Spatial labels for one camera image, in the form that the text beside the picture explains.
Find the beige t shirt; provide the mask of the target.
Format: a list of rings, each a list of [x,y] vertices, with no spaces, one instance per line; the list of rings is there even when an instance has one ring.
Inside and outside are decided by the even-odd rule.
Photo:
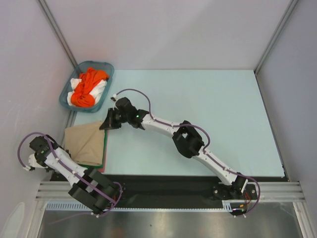
[[[102,122],[68,127],[64,132],[64,148],[72,160],[86,166],[100,166],[103,161],[105,132]]]

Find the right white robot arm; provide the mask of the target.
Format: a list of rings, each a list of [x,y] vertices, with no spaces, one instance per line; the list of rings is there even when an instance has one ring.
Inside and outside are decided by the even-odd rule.
[[[135,129],[155,131],[170,137],[177,151],[186,158],[194,158],[214,172],[234,199],[240,199],[246,194],[248,179],[241,173],[232,170],[222,162],[205,144],[198,130],[202,128],[189,121],[174,123],[159,120],[150,114],[150,111],[135,108],[126,97],[111,97],[114,107],[109,108],[105,121],[100,130],[119,129],[122,124],[128,123]]]

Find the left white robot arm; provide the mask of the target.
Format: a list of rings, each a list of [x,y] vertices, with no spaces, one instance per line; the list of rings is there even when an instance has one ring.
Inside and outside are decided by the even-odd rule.
[[[29,157],[31,167],[39,166],[55,170],[69,182],[68,194],[99,216],[117,205],[122,196],[122,187],[112,182],[94,168],[85,168],[75,163],[70,154],[48,135],[35,137],[29,143],[34,151]]]

